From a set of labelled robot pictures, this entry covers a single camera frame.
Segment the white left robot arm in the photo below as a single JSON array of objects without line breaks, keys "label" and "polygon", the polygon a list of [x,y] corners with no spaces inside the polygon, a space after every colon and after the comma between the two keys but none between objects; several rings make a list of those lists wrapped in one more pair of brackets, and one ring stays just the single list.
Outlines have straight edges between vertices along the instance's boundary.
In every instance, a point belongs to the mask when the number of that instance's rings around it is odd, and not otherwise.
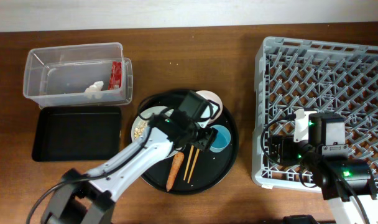
[{"label": "white left robot arm", "polygon": [[110,160],[83,175],[75,169],[65,173],[46,192],[52,197],[41,223],[111,223],[116,202],[145,171],[187,144],[202,151],[210,148],[216,130],[209,123],[220,113],[164,108],[152,114],[142,135]]}]

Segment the blue cup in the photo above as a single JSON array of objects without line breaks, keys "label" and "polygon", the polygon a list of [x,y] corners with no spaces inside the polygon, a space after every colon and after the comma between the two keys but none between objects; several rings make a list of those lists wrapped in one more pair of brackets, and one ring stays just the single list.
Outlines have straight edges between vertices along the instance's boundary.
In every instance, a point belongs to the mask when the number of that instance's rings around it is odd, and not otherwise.
[{"label": "blue cup", "polygon": [[231,133],[229,132],[229,129],[222,125],[213,125],[212,128],[216,129],[217,135],[216,139],[212,143],[210,147],[211,152],[221,152],[223,151],[230,143],[231,141]]}]

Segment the grey plate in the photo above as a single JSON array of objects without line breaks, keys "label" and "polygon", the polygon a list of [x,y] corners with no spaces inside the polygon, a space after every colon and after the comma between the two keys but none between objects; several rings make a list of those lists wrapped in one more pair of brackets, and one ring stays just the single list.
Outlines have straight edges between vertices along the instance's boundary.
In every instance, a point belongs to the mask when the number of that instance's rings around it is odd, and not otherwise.
[{"label": "grey plate", "polygon": [[148,127],[149,120],[145,120],[145,118],[158,115],[166,108],[166,106],[152,106],[137,116],[131,126],[131,141],[134,142],[142,136],[145,138],[145,135],[148,135],[150,132],[150,128]]}]

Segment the rice and nut shells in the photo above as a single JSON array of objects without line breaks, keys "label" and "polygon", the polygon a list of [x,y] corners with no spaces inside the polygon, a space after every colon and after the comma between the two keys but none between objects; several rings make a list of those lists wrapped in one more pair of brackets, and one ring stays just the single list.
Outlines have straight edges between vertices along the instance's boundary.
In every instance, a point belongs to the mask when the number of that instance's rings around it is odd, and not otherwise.
[{"label": "rice and nut shells", "polygon": [[140,120],[139,123],[134,128],[134,139],[137,139],[142,135],[142,133],[145,131],[147,127],[148,122]]}]

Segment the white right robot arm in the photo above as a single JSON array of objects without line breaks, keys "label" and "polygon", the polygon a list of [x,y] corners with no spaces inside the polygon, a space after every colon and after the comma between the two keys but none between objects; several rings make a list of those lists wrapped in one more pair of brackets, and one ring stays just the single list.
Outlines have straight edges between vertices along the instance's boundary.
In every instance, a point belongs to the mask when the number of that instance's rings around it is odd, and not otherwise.
[{"label": "white right robot arm", "polygon": [[378,223],[375,179],[367,162],[349,158],[344,118],[298,110],[283,120],[296,123],[295,134],[271,135],[266,126],[260,147],[268,160],[311,172],[313,185],[321,189],[336,223]]}]

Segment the red snack wrapper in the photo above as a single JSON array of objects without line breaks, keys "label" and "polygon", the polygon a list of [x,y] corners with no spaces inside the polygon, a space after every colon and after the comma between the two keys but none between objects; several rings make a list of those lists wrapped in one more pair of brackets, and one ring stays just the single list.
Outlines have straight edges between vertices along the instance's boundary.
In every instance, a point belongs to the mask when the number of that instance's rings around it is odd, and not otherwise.
[{"label": "red snack wrapper", "polygon": [[115,90],[121,87],[122,83],[122,63],[113,62],[111,67],[111,76],[109,79],[108,90]]}]

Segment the orange carrot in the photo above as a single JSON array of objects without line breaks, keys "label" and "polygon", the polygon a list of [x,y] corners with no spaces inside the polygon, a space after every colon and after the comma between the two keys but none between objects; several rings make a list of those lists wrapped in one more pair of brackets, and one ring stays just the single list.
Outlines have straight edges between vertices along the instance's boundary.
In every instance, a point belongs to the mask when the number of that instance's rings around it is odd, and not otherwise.
[{"label": "orange carrot", "polygon": [[174,155],[173,161],[172,161],[172,166],[170,168],[170,173],[168,175],[167,183],[166,183],[166,191],[170,191],[174,185],[176,176],[178,174],[178,171],[180,169],[180,166],[184,160],[184,153],[178,152]]}]

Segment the white tissue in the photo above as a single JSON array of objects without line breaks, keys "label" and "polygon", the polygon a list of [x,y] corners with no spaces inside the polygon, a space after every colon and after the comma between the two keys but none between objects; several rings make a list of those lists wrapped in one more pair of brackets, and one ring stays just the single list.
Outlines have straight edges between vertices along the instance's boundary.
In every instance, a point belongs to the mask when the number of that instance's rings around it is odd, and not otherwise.
[{"label": "white tissue", "polygon": [[85,96],[89,99],[100,99],[102,97],[101,90],[103,88],[104,82],[97,81],[90,85],[84,92]]}]

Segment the pink bowl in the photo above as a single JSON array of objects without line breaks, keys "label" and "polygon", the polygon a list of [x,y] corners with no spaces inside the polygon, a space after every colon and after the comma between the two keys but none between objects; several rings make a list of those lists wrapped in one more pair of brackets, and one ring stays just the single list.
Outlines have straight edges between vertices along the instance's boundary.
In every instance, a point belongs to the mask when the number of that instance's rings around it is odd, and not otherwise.
[{"label": "pink bowl", "polygon": [[223,102],[221,101],[221,98],[217,94],[208,90],[200,90],[200,91],[197,91],[196,93],[207,100],[211,100],[212,102],[216,103],[219,106],[218,112],[216,112],[216,107],[215,106],[213,107],[215,117],[208,122],[208,124],[214,123],[221,116],[222,111],[223,111]]}]

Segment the wooden chopstick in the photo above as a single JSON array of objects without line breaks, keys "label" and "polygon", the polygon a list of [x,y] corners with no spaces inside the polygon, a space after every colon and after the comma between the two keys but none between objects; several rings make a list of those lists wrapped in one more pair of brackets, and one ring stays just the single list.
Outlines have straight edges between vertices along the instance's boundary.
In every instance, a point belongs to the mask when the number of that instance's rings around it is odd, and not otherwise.
[{"label": "wooden chopstick", "polygon": [[192,177],[192,175],[193,175],[193,171],[194,171],[194,169],[195,169],[195,165],[196,165],[196,162],[197,162],[197,160],[198,160],[198,155],[199,155],[199,153],[200,153],[200,150],[197,149],[197,150],[196,150],[196,153],[195,153],[195,156],[194,156],[193,164],[192,164],[192,166],[191,166],[190,175],[189,175],[188,180],[187,180],[187,183],[188,183],[188,184],[189,184],[190,181],[191,181],[191,177]]},{"label": "wooden chopstick", "polygon": [[193,151],[194,151],[194,146],[191,146],[190,152],[189,152],[189,155],[188,155],[188,159],[187,159],[187,164],[186,164],[183,180],[187,179],[188,169],[189,169],[189,166],[190,166],[190,161],[191,161],[191,157],[193,155]]}]

